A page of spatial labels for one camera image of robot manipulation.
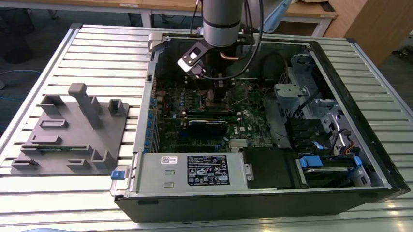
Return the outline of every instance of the wooden desk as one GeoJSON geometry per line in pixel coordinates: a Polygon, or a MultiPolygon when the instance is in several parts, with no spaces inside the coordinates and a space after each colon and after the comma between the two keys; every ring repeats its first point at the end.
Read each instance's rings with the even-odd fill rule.
{"type": "MultiPolygon", "coordinates": [[[[158,10],[195,10],[196,0],[142,0],[140,8],[158,10]]],[[[318,3],[297,2],[290,5],[286,16],[309,18],[337,18],[335,12],[326,12],[318,3]]]]}
{"type": "MultiPolygon", "coordinates": [[[[0,0],[0,7],[47,10],[96,11],[142,15],[143,27],[152,27],[152,15],[192,16],[196,0],[0,0]]],[[[317,3],[291,4],[283,22],[317,24],[313,36],[323,36],[335,12],[326,12],[317,3]]]]}
{"type": "MultiPolygon", "coordinates": [[[[151,15],[191,16],[195,10],[195,2],[196,0],[142,0],[139,8],[148,9],[151,15]]],[[[318,3],[297,2],[290,5],[282,21],[317,24],[311,36],[321,37],[337,16],[335,12],[326,12],[318,3]]]]}

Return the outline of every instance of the white sticker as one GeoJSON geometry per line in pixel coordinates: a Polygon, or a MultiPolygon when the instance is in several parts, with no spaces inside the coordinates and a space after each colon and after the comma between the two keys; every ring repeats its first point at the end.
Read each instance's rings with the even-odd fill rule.
{"type": "Polygon", "coordinates": [[[160,158],[162,164],[178,164],[178,156],[163,156],[160,158]]]}
{"type": "Polygon", "coordinates": [[[321,17],[322,17],[322,18],[334,18],[335,16],[334,16],[334,15],[327,15],[327,14],[323,15],[323,14],[322,14],[321,17]]]}
{"type": "Polygon", "coordinates": [[[138,4],[120,4],[120,6],[138,7],[138,4]]]}

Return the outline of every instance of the barcode sticker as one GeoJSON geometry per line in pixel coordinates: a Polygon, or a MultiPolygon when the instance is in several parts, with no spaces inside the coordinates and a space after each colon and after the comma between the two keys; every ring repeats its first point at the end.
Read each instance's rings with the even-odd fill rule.
{"type": "Polygon", "coordinates": [[[138,7],[138,4],[119,4],[120,6],[138,7]]]}
{"type": "Polygon", "coordinates": [[[178,156],[163,156],[160,159],[162,164],[178,164],[178,156]]]}

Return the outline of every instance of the floor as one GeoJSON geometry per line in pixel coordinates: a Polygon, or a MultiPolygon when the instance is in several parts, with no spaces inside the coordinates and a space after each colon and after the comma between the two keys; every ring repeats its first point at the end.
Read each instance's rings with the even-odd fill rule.
{"type": "MultiPolygon", "coordinates": [[[[31,69],[41,71],[47,65],[49,58],[59,46],[59,43],[67,33],[72,23],[114,25],[114,26],[134,26],[140,24],[140,17],[118,13],[97,13],[97,12],[72,12],[57,11],[57,18],[51,19],[47,10],[32,10],[31,19],[36,27],[36,31],[25,36],[29,47],[35,51],[35,58],[28,62],[12,65],[0,58],[0,73],[7,70],[31,69]]],[[[170,18],[154,17],[156,27],[188,29],[191,17],[176,16],[170,18]]],[[[200,18],[195,18],[194,28],[200,25],[200,18]]],[[[381,72],[388,78],[390,84],[413,108],[413,64],[401,60],[397,55],[390,55],[382,66],[381,72]]],[[[13,99],[24,98],[31,90],[37,79],[37,74],[31,72],[13,72],[0,76],[0,80],[5,83],[5,88],[0,90],[0,96],[13,99]]],[[[0,99],[0,135],[12,120],[16,111],[23,103],[23,100],[0,99]]]]}

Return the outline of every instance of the black cable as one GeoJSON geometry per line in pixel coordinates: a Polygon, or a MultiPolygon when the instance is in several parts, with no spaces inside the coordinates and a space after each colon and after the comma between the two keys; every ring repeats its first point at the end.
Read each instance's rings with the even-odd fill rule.
{"type": "Polygon", "coordinates": [[[191,35],[192,34],[192,25],[194,25],[194,19],[195,19],[195,15],[196,15],[196,10],[198,10],[198,4],[199,2],[196,3],[195,5],[195,10],[194,10],[194,14],[192,14],[192,19],[191,19],[191,24],[188,26],[188,34],[191,35]]]}
{"type": "Polygon", "coordinates": [[[286,60],[285,60],[285,58],[283,58],[283,56],[282,56],[282,54],[278,52],[278,51],[271,51],[269,54],[266,54],[262,58],[261,58],[261,60],[259,60],[259,68],[258,68],[258,79],[259,79],[259,81],[263,81],[263,65],[265,65],[265,63],[266,63],[266,60],[271,57],[271,56],[278,56],[278,57],[281,57],[281,59],[282,59],[282,61],[283,61],[283,66],[285,66],[285,70],[287,70],[287,68],[289,68],[289,64],[287,64],[287,62],[286,62],[286,60]]]}
{"type": "Polygon", "coordinates": [[[274,131],[274,130],[273,130],[273,132],[274,132],[277,135],[279,135],[281,137],[290,138],[289,136],[279,134],[279,133],[278,133],[277,131],[274,131]]]}
{"type": "Polygon", "coordinates": [[[220,77],[220,78],[212,78],[210,76],[202,76],[204,79],[212,80],[212,81],[222,81],[222,80],[232,79],[232,78],[240,76],[244,73],[244,71],[247,70],[247,68],[250,67],[251,62],[253,62],[255,55],[258,53],[258,49],[259,49],[259,46],[261,46],[261,40],[262,40],[262,37],[263,37],[263,0],[258,0],[258,2],[259,2],[259,35],[258,35],[257,47],[255,47],[255,50],[254,50],[253,55],[250,57],[250,60],[247,61],[247,64],[244,65],[244,68],[235,75],[231,75],[231,76],[227,76],[227,77],[220,77]]]}
{"type": "Polygon", "coordinates": [[[291,114],[291,117],[295,116],[295,114],[299,112],[299,110],[303,109],[303,107],[310,103],[311,100],[314,100],[315,96],[319,94],[319,89],[309,96],[307,100],[299,105],[294,113],[291,114]]]}
{"type": "Polygon", "coordinates": [[[251,39],[251,43],[250,43],[250,48],[249,48],[249,51],[247,53],[243,54],[242,57],[239,57],[239,60],[243,60],[251,53],[253,51],[253,46],[254,46],[254,26],[253,26],[253,17],[251,17],[251,10],[250,10],[250,3],[247,2],[247,0],[244,0],[244,22],[246,22],[246,28],[250,26],[250,39],[251,39]]]}
{"type": "Polygon", "coordinates": [[[184,16],[180,23],[178,25],[182,25],[183,24],[183,21],[187,19],[187,17],[184,16]]]}
{"type": "Polygon", "coordinates": [[[329,155],[330,155],[330,156],[331,156],[333,153],[334,153],[334,146],[335,146],[335,143],[337,143],[339,134],[343,133],[345,131],[349,131],[349,130],[347,130],[346,128],[342,128],[342,129],[337,132],[337,135],[334,136],[334,139],[333,139],[333,142],[331,142],[331,148],[330,148],[330,151],[329,151],[329,155]]]}

